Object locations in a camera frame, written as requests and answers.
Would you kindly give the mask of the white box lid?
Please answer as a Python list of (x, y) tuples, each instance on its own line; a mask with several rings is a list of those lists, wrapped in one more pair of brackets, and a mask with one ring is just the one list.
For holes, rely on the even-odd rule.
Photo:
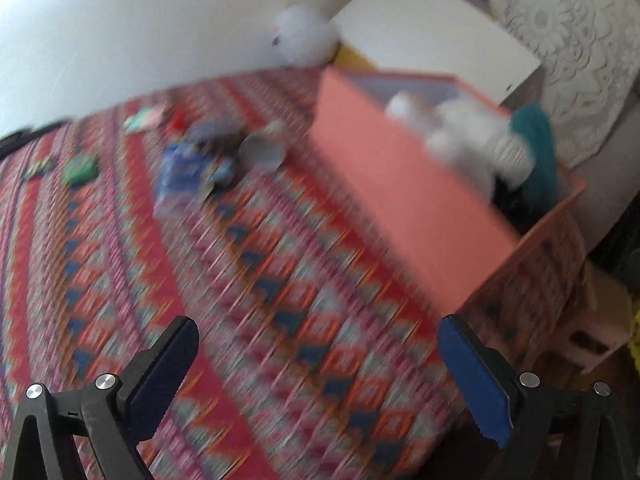
[(332, 23), (378, 70), (457, 76), (510, 108), (541, 97), (541, 62), (466, 0), (352, 0)]

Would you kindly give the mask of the orange storage box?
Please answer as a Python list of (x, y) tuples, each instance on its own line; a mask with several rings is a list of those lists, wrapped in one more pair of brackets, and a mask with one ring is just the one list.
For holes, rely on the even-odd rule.
[(551, 235), (585, 191), (559, 167), (559, 203), (525, 235), (471, 185), (426, 154), (422, 142), (384, 113), (398, 90), (433, 102), (469, 96), (502, 117), (508, 111), (456, 76), (326, 68), (309, 131), (314, 150), (337, 176), (421, 289), (436, 313), (456, 312), (508, 264)]

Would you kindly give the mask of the white lace pillow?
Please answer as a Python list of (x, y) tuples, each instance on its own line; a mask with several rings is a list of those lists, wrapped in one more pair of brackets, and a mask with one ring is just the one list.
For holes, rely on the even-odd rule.
[(577, 167), (605, 144), (639, 76), (637, 0), (489, 0), (541, 62), (556, 152)]

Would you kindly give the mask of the red patterned tablecloth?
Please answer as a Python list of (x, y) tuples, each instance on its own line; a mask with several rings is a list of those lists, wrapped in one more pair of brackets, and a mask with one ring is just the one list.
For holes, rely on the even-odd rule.
[[(137, 445), (150, 479), (395, 478), (459, 419), (436, 344), (443, 316), (310, 142), (322, 72), (151, 94), (2, 159), (1, 474), (29, 385), (59, 393), (118, 375), (180, 315), (198, 326), (198, 354)], [(124, 133), (154, 105), (167, 107), (163, 125)], [(167, 128), (175, 110), (189, 117), (183, 134)], [(245, 170), (241, 143), (273, 120), (284, 163)], [(239, 180), (197, 214), (160, 218), (160, 158), (178, 143), (233, 156)], [(83, 154), (99, 157), (98, 176), (65, 185)], [(53, 170), (25, 181), (48, 156)], [(518, 367), (544, 351), (582, 268), (570, 212), (457, 310)]]

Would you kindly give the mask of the blue battery blister pack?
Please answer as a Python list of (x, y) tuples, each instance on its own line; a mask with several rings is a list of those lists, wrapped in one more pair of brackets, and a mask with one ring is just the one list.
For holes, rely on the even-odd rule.
[(154, 214), (160, 218), (197, 214), (206, 200), (233, 188), (239, 175), (233, 156), (206, 155), (190, 143), (171, 145), (160, 158)]

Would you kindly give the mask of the white fluffy ball toy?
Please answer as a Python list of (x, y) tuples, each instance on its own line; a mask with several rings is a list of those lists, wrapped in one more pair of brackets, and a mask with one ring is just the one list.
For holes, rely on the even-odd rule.
[(273, 26), (271, 45), (288, 66), (326, 65), (340, 44), (334, 25), (309, 6), (289, 6), (276, 17)]

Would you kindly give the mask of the pastel small packet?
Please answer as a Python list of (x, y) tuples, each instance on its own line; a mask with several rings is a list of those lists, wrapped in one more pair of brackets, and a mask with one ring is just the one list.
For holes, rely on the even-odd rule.
[(165, 105), (143, 107), (137, 113), (127, 117), (122, 125), (126, 134), (140, 133), (156, 129), (163, 125), (167, 115)]

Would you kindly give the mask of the white plush toy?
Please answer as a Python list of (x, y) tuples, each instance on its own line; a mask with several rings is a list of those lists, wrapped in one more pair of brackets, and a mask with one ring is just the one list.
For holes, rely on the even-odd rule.
[(533, 149), (510, 122), (469, 96), (434, 104), (406, 90), (387, 103), (385, 115), (420, 139), (427, 154), (464, 177), (491, 200), (495, 180), (518, 188), (535, 167)]

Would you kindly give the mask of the red small object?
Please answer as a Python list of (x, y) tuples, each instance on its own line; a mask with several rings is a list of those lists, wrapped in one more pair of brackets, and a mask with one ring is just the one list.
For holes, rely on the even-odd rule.
[(178, 134), (183, 134), (189, 129), (190, 120), (187, 114), (181, 110), (175, 110), (169, 117), (167, 128)]

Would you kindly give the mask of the teal plush item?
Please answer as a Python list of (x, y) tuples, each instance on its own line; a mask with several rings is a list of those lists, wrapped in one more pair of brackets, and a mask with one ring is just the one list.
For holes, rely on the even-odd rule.
[(533, 169), (522, 185), (525, 203), (542, 214), (558, 202), (558, 160), (554, 134), (547, 114), (537, 104), (518, 108), (511, 116), (510, 126), (527, 143), (533, 156)]

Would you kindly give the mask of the silver round tin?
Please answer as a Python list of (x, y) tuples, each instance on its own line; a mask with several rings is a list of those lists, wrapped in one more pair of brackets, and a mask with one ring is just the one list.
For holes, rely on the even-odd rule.
[(284, 122), (273, 120), (251, 132), (239, 147), (239, 160), (247, 171), (276, 171), (285, 161), (288, 148), (283, 141)]

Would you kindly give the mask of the green small packet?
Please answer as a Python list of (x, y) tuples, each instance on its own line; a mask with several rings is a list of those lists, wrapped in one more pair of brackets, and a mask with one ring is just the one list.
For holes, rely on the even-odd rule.
[(96, 154), (77, 155), (64, 165), (62, 180), (68, 186), (84, 185), (94, 180), (99, 171), (99, 157)]

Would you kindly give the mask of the dark flat small item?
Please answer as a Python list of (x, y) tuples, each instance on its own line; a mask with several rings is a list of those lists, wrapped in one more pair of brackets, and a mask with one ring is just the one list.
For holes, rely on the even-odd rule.
[(23, 179), (25, 181), (29, 181), (35, 178), (40, 178), (49, 171), (52, 171), (55, 163), (55, 156), (48, 156), (43, 159), (35, 160), (25, 169)]

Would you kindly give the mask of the beige sofa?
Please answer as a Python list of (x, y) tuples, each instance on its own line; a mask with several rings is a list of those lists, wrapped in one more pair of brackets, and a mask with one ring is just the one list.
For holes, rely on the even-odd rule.
[[(498, 21), (489, 0), (469, 2)], [(587, 182), (576, 214), (588, 248), (595, 248), (639, 191), (639, 76), (600, 151), (570, 168)]]

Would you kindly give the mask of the yellow item behind box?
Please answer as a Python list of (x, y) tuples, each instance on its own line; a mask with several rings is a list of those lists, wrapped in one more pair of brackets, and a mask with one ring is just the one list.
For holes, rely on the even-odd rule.
[(332, 64), (342, 70), (378, 70), (374, 63), (347, 44), (340, 44)]

